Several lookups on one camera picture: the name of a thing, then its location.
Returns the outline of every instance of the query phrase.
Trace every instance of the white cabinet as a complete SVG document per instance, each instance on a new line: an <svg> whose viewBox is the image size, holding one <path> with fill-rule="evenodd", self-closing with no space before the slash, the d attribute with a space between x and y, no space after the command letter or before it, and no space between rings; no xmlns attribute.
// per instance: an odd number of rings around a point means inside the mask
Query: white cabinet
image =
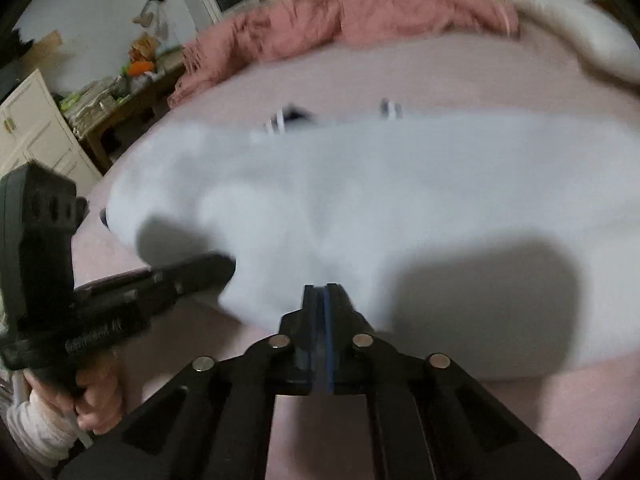
<svg viewBox="0 0 640 480"><path fill-rule="evenodd" d="M0 105L0 176L37 160L75 181L86 196L101 176L69 129L39 70Z"/></svg>

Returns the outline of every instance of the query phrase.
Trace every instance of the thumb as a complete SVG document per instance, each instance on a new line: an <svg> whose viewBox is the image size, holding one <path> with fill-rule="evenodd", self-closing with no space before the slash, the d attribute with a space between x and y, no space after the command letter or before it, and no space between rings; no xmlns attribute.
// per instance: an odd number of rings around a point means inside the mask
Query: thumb
<svg viewBox="0 0 640 480"><path fill-rule="evenodd" d="M74 400L68 393L49 386L39 380L31 370L25 370L24 378L31 385L33 390L38 394L43 402L46 402L57 412L61 414L74 412Z"/></svg>

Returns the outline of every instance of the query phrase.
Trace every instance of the round metal bolt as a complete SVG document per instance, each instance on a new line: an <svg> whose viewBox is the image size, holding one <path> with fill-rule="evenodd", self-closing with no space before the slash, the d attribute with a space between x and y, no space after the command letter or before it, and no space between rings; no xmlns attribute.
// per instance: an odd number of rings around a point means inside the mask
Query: round metal bolt
<svg viewBox="0 0 640 480"><path fill-rule="evenodd" d="M271 348L286 348L289 346L289 343L291 343L291 340L283 334L275 335L269 339L269 346Z"/></svg>
<svg viewBox="0 0 640 480"><path fill-rule="evenodd" d="M358 348L368 348L373 345L373 338L369 334L357 334L353 336L353 344Z"/></svg>
<svg viewBox="0 0 640 480"><path fill-rule="evenodd" d="M211 370L216 362L211 357L198 357L192 364L193 369L197 372L206 372Z"/></svg>
<svg viewBox="0 0 640 480"><path fill-rule="evenodd" d="M444 354L434 354L429 357L429 364L434 368L440 368L444 370L445 368L449 368L451 364L451 359Z"/></svg>

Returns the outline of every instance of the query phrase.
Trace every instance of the blue strip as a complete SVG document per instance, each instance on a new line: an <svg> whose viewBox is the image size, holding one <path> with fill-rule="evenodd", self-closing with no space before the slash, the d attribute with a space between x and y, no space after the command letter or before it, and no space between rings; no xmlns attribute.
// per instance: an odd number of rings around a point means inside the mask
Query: blue strip
<svg viewBox="0 0 640 480"><path fill-rule="evenodd" d="M326 358L326 383L330 394L334 392L334 334L331 323L331 301L329 289L322 290L324 307L324 352Z"/></svg>

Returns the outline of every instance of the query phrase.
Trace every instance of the orange object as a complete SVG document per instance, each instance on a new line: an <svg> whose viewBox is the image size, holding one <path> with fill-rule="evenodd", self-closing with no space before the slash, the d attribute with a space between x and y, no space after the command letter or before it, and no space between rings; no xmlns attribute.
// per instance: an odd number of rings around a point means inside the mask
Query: orange object
<svg viewBox="0 0 640 480"><path fill-rule="evenodd" d="M135 61L129 65L127 74L131 77L142 75L145 72L153 72L155 65L151 61Z"/></svg>

